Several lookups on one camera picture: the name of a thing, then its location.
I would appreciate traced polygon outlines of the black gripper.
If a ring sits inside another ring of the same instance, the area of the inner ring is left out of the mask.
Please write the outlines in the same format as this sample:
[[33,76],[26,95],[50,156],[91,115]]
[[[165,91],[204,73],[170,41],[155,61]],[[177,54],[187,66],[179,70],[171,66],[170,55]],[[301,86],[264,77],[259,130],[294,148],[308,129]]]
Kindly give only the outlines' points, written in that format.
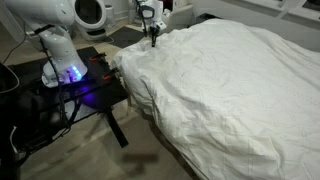
[[160,33],[160,27],[149,27],[149,34],[152,36],[152,47],[156,46],[157,36]]

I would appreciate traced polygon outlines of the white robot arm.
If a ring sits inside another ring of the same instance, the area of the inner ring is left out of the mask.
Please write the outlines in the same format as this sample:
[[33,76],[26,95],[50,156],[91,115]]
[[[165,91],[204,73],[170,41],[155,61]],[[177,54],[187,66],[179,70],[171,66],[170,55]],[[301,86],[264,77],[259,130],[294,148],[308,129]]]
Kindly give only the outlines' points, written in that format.
[[102,0],[2,0],[37,35],[51,56],[43,66],[42,82],[49,88],[79,82],[88,68],[65,27],[76,24],[95,31],[107,20]]

